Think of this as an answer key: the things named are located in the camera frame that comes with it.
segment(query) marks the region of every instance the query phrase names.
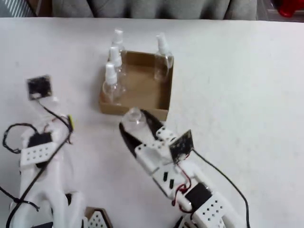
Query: red object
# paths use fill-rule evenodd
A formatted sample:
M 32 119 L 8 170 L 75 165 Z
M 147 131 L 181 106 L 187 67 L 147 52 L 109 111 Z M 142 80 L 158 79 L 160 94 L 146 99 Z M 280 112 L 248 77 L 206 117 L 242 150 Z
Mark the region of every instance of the red object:
M 304 0 L 282 0 L 279 13 L 283 17 L 291 18 L 296 10 L 304 8 Z

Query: clear plastic bottle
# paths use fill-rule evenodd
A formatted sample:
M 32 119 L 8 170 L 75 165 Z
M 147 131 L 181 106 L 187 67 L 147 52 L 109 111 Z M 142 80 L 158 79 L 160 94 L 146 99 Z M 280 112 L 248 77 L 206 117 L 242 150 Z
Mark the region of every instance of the clear plastic bottle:
M 173 66 L 173 55 L 169 50 L 165 34 L 159 34 L 157 41 L 158 52 L 155 54 L 154 79 L 159 82 L 166 82 L 169 78 L 169 71 Z
M 119 49 L 117 46 L 110 48 L 110 61 L 114 64 L 122 92 L 125 92 L 127 90 L 127 73 L 125 70 L 125 64 L 122 61 L 122 57 L 119 54 Z
M 106 102 L 120 105 L 122 90 L 119 82 L 117 81 L 117 73 L 115 71 L 114 64 L 110 62 L 105 65 L 103 94 Z
M 124 41 L 124 32 L 121 29 L 116 28 L 115 31 L 114 31 L 114 37 L 113 37 L 113 40 L 112 40 L 112 47 L 113 46 L 118 47 L 118 50 L 119 50 L 119 53 L 122 57 L 123 63 L 125 63 L 127 52 L 124 48 L 123 41 Z

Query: cable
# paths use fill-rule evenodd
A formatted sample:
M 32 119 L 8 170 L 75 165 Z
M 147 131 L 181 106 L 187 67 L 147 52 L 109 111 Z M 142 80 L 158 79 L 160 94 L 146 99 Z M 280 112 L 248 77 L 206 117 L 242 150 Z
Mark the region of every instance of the cable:
M 36 209 L 36 211 L 39 211 L 39 207 L 35 203 L 32 203 L 30 201 L 26 201 L 26 200 L 20 200 L 20 199 L 16 198 L 13 195 L 11 195 L 9 192 L 5 191 L 1 186 L 0 186 L 0 190 L 5 195 L 7 195 L 8 197 L 10 197 L 15 203 L 27 203 L 29 205 L 32 205 Z
M 207 163 L 208 165 L 212 166 L 223 177 L 225 177 L 226 180 L 228 180 L 229 183 L 238 191 L 238 193 L 241 195 L 241 197 L 243 198 L 243 200 L 245 202 L 245 206 L 246 206 L 246 223 L 247 223 L 247 228 L 250 228 L 250 223 L 249 223 L 249 205 L 248 205 L 248 201 L 247 201 L 246 197 L 243 195 L 243 193 L 240 191 L 240 189 L 238 189 L 238 187 L 232 182 L 232 180 L 230 180 L 230 178 L 227 177 L 221 170 L 219 170 L 215 165 L 213 165 L 211 162 L 209 162 L 207 159 L 205 159 L 203 156 L 201 156 L 199 153 L 197 153 L 196 150 L 193 150 L 193 152 L 197 156 L 199 156 L 205 163 Z
M 69 130 L 71 130 L 70 129 L 70 126 L 61 118 L 61 116 L 59 116 L 59 115 L 57 115 L 56 113 L 54 113 L 54 112 L 52 112 L 51 110 L 49 110 L 48 108 L 46 108 L 44 105 L 42 105 L 41 103 L 40 103 L 40 101 L 39 100 L 36 100 L 37 102 L 38 102 L 38 104 L 44 109 L 44 110 L 46 110 L 48 113 L 50 113 L 51 115 L 53 115 L 53 116 L 55 116 L 57 119 L 59 119 L 61 122 L 63 122 L 63 124 L 69 129 Z M 71 139 L 70 139 L 70 137 L 69 137 L 69 139 L 68 139 L 68 141 L 67 141 L 69 144 L 72 144 L 71 143 Z
M 69 140 L 73 130 L 72 128 L 67 125 L 67 123 L 57 114 L 53 113 L 52 111 L 50 111 L 49 109 L 47 109 L 45 106 L 43 106 L 39 101 L 38 103 L 50 114 L 52 114 L 53 116 L 57 117 L 59 120 L 61 120 L 64 125 L 67 126 L 69 133 L 66 136 L 66 138 L 64 139 L 64 141 L 57 147 L 57 149 L 54 151 L 54 153 L 52 154 L 52 156 L 46 161 L 46 164 L 40 169 L 40 171 L 38 172 L 38 174 L 36 175 L 36 177 L 33 179 L 33 181 L 29 184 L 29 186 L 27 187 L 27 189 L 24 191 L 24 193 L 22 194 L 20 200 L 23 201 L 27 194 L 29 193 L 29 191 L 31 190 L 31 188 L 34 186 L 35 182 L 38 180 L 38 178 L 41 176 L 41 174 L 46 170 L 47 166 L 49 165 L 49 163 L 52 161 L 52 159 L 54 158 L 54 156 L 58 153 L 58 151 L 61 149 L 61 147 L 63 147 L 63 145 Z M 18 208 L 21 206 L 21 202 L 19 202 L 14 209 L 11 211 L 11 213 L 9 214 L 8 220 L 6 222 L 6 228 L 10 228 L 10 223 L 11 220 L 13 219 L 16 211 L 18 210 Z
M 6 149 L 8 149 L 9 151 L 11 151 L 12 153 L 19 154 L 19 153 L 21 153 L 21 150 L 20 150 L 20 149 L 14 149 L 14 150 L 13 150 L 12 148 L 10 148 L 10 147 L 6 144 L 6 138 L 8 137 L 8 134 L 9 134 L 10 129 L 13 128 L 13 127 L 16 127 L 16 126 L 26 126 L 26 127 L 30 127 L 30 128 L 32 128 L 32 129 L 34 130 L 35 133 L 38 133 L 38 131 L 37 131 L 37 129 L 36 129 L 33 125 L 31 125 L 31 124 L 29 124 L 29 123 L 15 123 L 15 124 L 12 124 L 11 126 L 8 127 L 8 129 L 4 132 L 2 145 L 3 145 Z
M 176 191 L 175 191 L 175 196 L 174 196 L 174 199 L 172 200 L 171 204 L 172 206 L 175 206 L 176 204 L 176 197 L 177 197 L 177 193 L 180 191 L 181 193 L 185 193 L 187 192 L 191 186 L 192 186 L 192 183 L 191 183 L 191 178 L 186 174 L 186 172 L 179 166 L 179 164 L 176 164 L 180 170 L 182 171 L 182 173 L 186 176 L 187 180 L 189 181 L 189 186 L 187 187 L 186 184 L 181 184 L 180 186 L 177 187 Z M 190 213 L 189 211 L 185 211 L 182 209 L 181 205 L 180 205 L 180 210 L 184 213 Z

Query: cardboard tray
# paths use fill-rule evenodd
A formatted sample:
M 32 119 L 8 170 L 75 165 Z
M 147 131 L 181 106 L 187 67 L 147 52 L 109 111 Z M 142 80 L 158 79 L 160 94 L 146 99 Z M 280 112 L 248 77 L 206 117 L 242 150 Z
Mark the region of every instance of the cardboard tray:
M 130 108 L 145 109 L 161 121 L 167 119 L 173 67 L 167 82 L 154 80 L 154 54 L 128 51 L 126 54 L 127 91 L 120 99 L 121 105 L 105 102 L 102 91 L 99 104 L 102 113 L 124 115 Z

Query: small circuit board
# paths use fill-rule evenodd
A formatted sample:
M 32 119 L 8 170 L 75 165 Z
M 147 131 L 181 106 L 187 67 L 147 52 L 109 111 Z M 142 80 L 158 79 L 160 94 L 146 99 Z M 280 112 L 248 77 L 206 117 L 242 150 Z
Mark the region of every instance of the small circuit board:
M 52 96 L 51 78 L 48 75 L 30 78 L 27 80 L 27 84 L 30 101 Z
M 178 163 L 182 158 L 187 156 L 194 149 L 191 130 L 188 130 L 180 138 L 175 140 L 169 146 L 169 149 L 175 163 Z

